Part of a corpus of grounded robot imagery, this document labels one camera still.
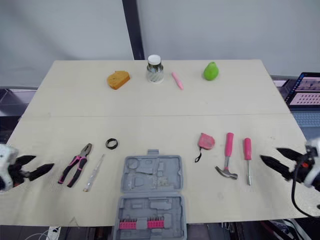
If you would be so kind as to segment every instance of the hammer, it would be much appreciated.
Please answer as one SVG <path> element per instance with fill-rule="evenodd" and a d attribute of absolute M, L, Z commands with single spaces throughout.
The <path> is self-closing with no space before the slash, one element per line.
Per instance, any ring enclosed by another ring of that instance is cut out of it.
<path fill-rule="evenodd" d="M 225 160 L 224 160 L 224 169 L 221 170 L 218 166 L 215 167 L 215 169 L 220 173 L 222 176 L 226 178 L 232 178 L 237 179 L 238 174 L 229 172 L 229 162 L 230 162 L 230 156 L 232 153 L 232 142 L 234 140 L 234 134 L 231 132 L 228 132 L 226 135 L 226 143 L 225 143 Z"/>

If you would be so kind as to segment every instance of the tool case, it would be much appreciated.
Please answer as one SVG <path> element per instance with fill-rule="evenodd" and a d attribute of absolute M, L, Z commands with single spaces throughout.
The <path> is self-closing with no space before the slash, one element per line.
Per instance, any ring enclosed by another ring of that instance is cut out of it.
<path fill-rule="evenodd" d="M 183 180 L 179 155 L 150 149 L 145 156 L 126 157 L 113 239 L 186 240 Z"/>

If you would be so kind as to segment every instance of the pink screwdriver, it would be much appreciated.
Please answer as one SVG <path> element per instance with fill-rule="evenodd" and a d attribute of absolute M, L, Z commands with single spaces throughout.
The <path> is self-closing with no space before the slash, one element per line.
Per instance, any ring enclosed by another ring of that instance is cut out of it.
<path fill-rule="evenodd" d="M 244 159 L 248 162 L 247 184 L 251 185 L 251 139 L 248 137 L 244 139 Z"/>

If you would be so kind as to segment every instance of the white lid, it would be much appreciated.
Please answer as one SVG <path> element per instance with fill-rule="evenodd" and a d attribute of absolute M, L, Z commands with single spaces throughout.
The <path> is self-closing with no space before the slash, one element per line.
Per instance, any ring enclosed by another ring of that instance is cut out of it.
<path fill-rule="evenodd" d="M 150 55 L 148 56 L 148 63 L 151 65 L 158 65 L 161 63 L 161 57 L 156 54 Z"/>

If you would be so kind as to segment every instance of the pink hammer handle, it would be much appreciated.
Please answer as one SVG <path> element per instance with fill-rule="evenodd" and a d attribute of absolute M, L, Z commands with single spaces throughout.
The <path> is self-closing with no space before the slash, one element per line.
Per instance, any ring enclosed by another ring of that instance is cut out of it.
<path fill-rule="evenodd" d="M 228 132 L 226 135 L 225 152 L 224 152 L 226 157 L 231 156 L 233 140 L 234 140 L 234 134 L 232 132 Z"/>
<path fill-rule="evenodd" d="M 251 160 L 251 139 L 248 137 L 244 139 L 244 159 Z"/>

